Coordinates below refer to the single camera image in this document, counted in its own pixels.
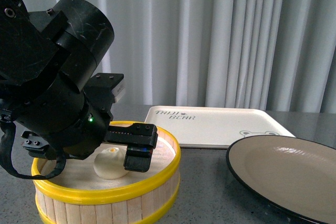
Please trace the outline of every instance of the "steamed bun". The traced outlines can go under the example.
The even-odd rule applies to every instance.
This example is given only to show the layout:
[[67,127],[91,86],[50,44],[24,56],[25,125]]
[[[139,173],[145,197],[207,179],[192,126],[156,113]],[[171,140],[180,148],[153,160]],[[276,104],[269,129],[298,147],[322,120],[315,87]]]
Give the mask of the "steamed bun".
[[126,175],[129,171],[123,166],[125,154],[125,150],[117,147],[103,150],[94,159],[94,171],[103,179],[117,179]]

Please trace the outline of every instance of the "black plate rim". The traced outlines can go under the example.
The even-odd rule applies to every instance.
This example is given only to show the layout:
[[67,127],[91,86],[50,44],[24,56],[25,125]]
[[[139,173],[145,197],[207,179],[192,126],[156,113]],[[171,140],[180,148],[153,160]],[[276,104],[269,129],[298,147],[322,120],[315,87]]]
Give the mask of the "black plate rim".
[[289,214],[291,216],[294,216],[294,217],[298,217],[302,220],[306,220],[306,221],[309,221],[311,223],[319,223],[319,224],[329,224],[327,222],[323,222],[323,221],[320,221],[320,220],[315,220],[315,219],[312,219],[312,218],[309,218],[307,216],[304,216],[304,215],[301,215],[297,212],[294,212],[286,207],[283,207],[273,201],[271,201],[270,199],[266,198],[265,196],[261,195],[259,192],[255,191],[253,188],[251,188],[249,185],[247,185],[240,177],[239,175],[235,172],[235,170],[233,169],[232,165],[231,165],[231,162],[230,162],[230,159],[229,159],[229,154],[230,154],[230,150],[232,149],[232,147],[242,141],[242,140],[246,140],[247,138],[251,138],[251,137],[260,137],[260,136],[267,136],[267,137],[286,137],[286,138],[295,138],[295,139],[299,139],[299,140],[303,140],[303,141],[307,141],[307,142],[311,142],[311,143],[315,143],[315,144],[319,144],[319,145],[322,145],[322,146],[325,146],[325,147],[328,147],[330,149],[333,149],[334,151],[336,151],[335,148],[332,148],[330,146],[327,146],[327,145],[324,145],[324,144],[321,144],[321,143],[317,143],[317,142],[314,142],[314,141],[311,141],[311,140],[306,140],[306,139],[302,139],[302,138],[299,138],[299,137],[293,137],[293,136],[282,136],[282,135],[257,135],[257,136],[248,136],[248,137],[243,137],[235,142],[233,142],[229,148],[227,149],[227,152],[226,152],[226,164],[230,170],[230,172],[233,174],[233,176],[235,177],[236,180],[238,180],[238,182],[240,182],[245,188],[247,188],[249,191],[251,191],[252,193],[254,193],[255,195],[257,195],[258,197],[261,197],[262,199],[266,200],[268,203],[270,203],[272,206],[280,209],[281,211],[285,212],[286,214]]

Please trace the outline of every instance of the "yellow rim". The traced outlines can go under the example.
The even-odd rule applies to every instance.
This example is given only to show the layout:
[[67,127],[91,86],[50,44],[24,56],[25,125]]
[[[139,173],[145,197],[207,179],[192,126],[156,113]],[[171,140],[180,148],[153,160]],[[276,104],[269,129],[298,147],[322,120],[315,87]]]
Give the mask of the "yellow rim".
[[[111,124],[133,124],[132,121],[115,121]],[[112,189],[104,190],[80,190],[58,186],[48,180],[34,180],[36,188],[44,195],[65,203],[77,205],[100,205],[120,202],[140,195],[144,195],[159,186],[163,185],[179,167],[181,159],[181,149],[176,138],[168,131],[157,127],[158,130],[169,135],[176,144],[176,155],[171,163],[156,175],[140,182]],[[31,171],[33,175],[39,175],[37,168],[38,158],[34,158]]]
[[[178,181],[178,185],[177,188],[173,194],[173,196],[159,209],[157,210],[155,213],[153,213],[152,215],[149,215],[148,217],[136,222],[135,224],[150,224],[150,223],[154,223],[156,221],[158,221],[160,218],[162,218],[167,212],[168,210],[173,206],[176,198],[177,198],[177,193],[179,192],[178,188],[180,185],[180,178]],[[44,224],[56,224],[55,222],[51,221],[41,210],[38,201],[37,201],[37,196],[35,196],[35,202],[36,202],[36,206],[37,206],[37,210],[38,213],[41,217],[41,220]]]

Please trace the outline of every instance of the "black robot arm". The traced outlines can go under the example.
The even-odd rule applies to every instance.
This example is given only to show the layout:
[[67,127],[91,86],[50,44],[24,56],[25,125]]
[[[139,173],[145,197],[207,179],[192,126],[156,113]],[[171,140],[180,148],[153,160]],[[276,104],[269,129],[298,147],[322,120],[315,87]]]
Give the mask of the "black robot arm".
[[33,179],[58,175],[67,158],[85,159],[102,142],[128,146],[126,169],[149,169],[155,125],[109,126],[123,74],[91,77],[114,40],[101,11],[84,0],[60,0],[29,13],[22,0],[0,0],[0,31],[0,164],[9,173],[17,176],[10,159],[14,121],[29,129],[23,147],[31,156],[57,160],[52,175]]

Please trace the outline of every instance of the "table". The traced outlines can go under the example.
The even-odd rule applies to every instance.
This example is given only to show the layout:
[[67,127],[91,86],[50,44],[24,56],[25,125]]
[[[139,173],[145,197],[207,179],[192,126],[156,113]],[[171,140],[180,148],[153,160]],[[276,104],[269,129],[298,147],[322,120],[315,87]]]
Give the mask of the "table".
[[[144,121],[150,107],[114,104],[112,114],[115,121]],[[336,148],[336,114],[266,112],[296,137]],[[30,174],[32,158],[20,146],[22,131],[18,125],[13,164],[20,173]],[[236,181],[227,168],[225,154],[226,150],[182,149],[180,191],[158,223],[302,223]],[[10,176],[2,168],[0,178],[0,224],[42,224],[33,182]]]

